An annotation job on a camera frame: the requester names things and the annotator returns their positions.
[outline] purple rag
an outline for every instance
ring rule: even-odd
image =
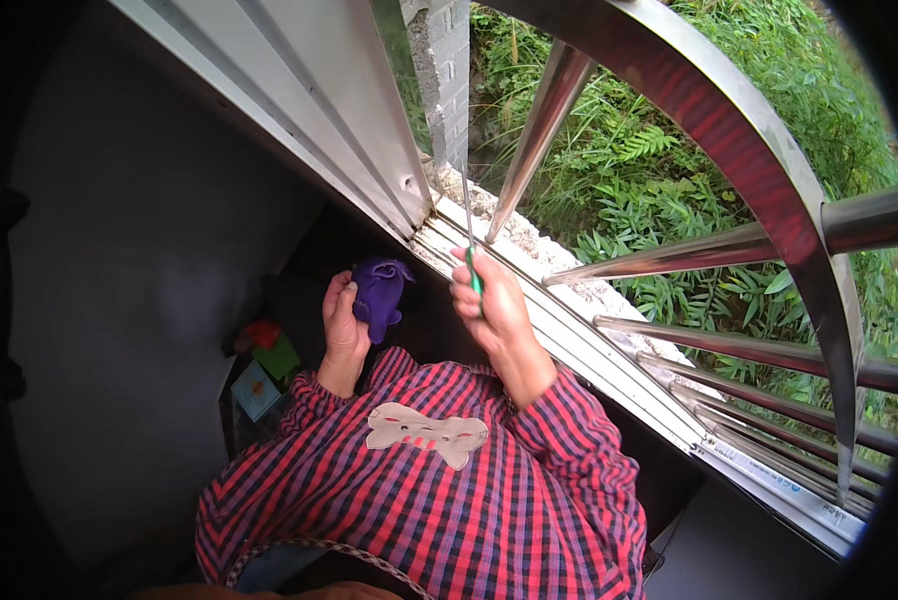
[[[369,324],[369,341],[381,344],[385,330],[402,319],[396,306],[406,281],[415,282],[412,271],[398,260],[373,256],[356,265],[352,281],[359,285],[352,313]]]

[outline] screwdriver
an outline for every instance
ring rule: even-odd
[[[472,256],[476,253],[476,238],[472,236],[472,200],[469,199],[469,177],[466,174],[466,159],[462,160],[462,199],[465,202],[465,222],[469,229],[469,247],[465,249],[465,266],[469,268],[469,274],[472,276],[472,289],[476,290],[479,297],[482,297],[482,279],[476,273],[476,268],[472,265]],[[482,303],[479,302],[479,316],[481,316]]]

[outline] woman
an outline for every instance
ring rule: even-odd
[[[482,298],[464,266],[452,295],[492,369],[420,366],[392,347],[358,396],[367,325],[352,313],[351,274],[332,280],[321,367],[293,382],[279,435],[199,502],[196,555],[211,584],[255,594],[336,582],[300,596],[312,598],[643,596],[637,465],[536,341],[515,275],[481,251],[474,266]],[[347,580],[361,584],[338,586]]]

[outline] red plaid shirt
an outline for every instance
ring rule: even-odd
[[[643,596],[638,466],[568,369],[515,413],[490,369],[419,366],[393,347],[368,390],[347,400],[312,372],[295,379],[279,435],[202,494],[196,555],[208,581],[231,587],[263,549],[298,543],[347,548],[437,598]],[[386,402],[479,419],[485,441],[459,470],[427,451],[435,441],[372,449],[369,417]]]

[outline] cartoon patch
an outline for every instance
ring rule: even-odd
[[[485,444],[489,428],[479,418],[450,416],[428,418],[419,411],[396,402],[377,406],[369,415],[365,445],[371,450],[395,444],[410,444],[421,450],[435,450],[449,467],[459,471],[469,462],[469,452]]]

